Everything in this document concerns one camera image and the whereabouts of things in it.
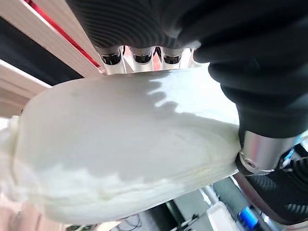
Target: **silver metal cylinder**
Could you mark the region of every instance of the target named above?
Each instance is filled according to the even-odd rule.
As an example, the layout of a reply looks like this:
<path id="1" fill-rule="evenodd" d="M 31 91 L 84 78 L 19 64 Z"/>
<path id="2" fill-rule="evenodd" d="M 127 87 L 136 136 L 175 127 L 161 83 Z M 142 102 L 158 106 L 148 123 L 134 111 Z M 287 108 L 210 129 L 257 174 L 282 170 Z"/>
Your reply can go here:
<path id="1" fill-rule="evenodd" d="M 269 138 L 246 131 L 240 160 L 244 167 L 255 174 L 273 171 L 283 153 L 291 149 L 296 137 L 285 139 Z"/>
<path id="2" fill-rule="evenodd" d="M 135 72 L 153 71 L 153 47 L 129 48 L 135 67 Z"/>
<path id="3" fill-rule="evenodd" d="M 126 73 L 122 47 L 100 48 L 94 46 L 94 48 L 100 55 L 108 75 Z"/>
<path id="4" fill-rule="evenodd" d="M 184 51 L 184 48 L 180 49 L 170 49 L 163 47 L 162 48 L 162 69 L 179 69 L 181 56 Z"/>

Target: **white soft block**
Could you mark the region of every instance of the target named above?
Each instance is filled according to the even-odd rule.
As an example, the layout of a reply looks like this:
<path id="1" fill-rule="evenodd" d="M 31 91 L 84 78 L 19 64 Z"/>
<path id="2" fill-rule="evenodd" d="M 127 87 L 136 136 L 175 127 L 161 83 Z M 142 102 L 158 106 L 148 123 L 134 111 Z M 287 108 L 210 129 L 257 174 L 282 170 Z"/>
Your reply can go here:
<path id="1" fill-rule="evenodd" d="M 115 220 L 234 174 L 237 124 L 204 68 L 72 80 L 0 133 L 0 187 L 59 222 Z"/>

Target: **white plush object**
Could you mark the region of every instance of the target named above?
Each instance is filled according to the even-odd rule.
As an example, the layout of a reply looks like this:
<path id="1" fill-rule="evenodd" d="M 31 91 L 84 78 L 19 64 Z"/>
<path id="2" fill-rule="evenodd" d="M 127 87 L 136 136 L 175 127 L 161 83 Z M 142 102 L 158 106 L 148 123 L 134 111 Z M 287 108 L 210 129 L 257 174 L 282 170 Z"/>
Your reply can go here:
<path id="1" fill-rule="evenodd" d="M 0 132 L 0 187 L 59 222 L 115 220 L 234 174 L 237 124 L 204 68 L 72 80 Z"/>

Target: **wooden panel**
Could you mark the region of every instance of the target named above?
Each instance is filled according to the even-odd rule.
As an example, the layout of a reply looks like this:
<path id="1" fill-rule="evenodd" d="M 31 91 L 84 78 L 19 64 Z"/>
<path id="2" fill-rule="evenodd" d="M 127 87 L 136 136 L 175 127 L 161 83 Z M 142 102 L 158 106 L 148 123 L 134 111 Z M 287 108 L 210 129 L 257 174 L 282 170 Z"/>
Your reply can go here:
<path id="1" fill-rule="evenodd" d="M 83 77 L 101 77 L 98 69 L 22 0 L 2 0 L 1 16 Z"/>
<path id="2" fill-rule="evenodd" d="M 0 73 L 0 116 L 3 117 L 20 115 L 32 97 L 51 88 L 3 60 L 0 60 Z"/>
<path id="3" fill-rule="evenodd" d="M 103 67 L 103 62 L 65 0 L 35 0 L 56 24 L 58 24 L 94 61 Z"/>

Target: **black cable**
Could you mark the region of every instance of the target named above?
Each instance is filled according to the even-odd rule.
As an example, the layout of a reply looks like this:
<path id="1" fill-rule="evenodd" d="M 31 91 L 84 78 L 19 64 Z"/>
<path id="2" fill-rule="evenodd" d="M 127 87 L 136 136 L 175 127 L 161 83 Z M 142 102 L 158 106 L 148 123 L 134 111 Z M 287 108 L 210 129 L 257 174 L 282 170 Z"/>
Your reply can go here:
<path id="1" fill-rule="evenodd" d="M 130 222 L 128 221 L 128 218 L 129 218 L 129 217 L 127 217 L 127 218 L 124 220 L 128 225 L 130 225 L 130 226 L 133 227 L 132 229 L 130 229 L 130 230 L 123 230 L 123 229 L 120 228 L 120 224 L 119 224 L 119 225 L 116 226 L 117 230 L 118 230 L 118 231 L 133 231 L 133 230 L 135 230 L 136 228 L 140 228 L 140 227 L 142 226 L 142 221 L 141 221 L 141 219 L 140 219 L 140 215 L 139 215 L 139 214 L 136 214 L 136 216 L 137 216 L 137 218 L 138 218 L 138 223 L 137 223 L 137 225 L 134 225 L 134 224 L 130 223 Z"/>

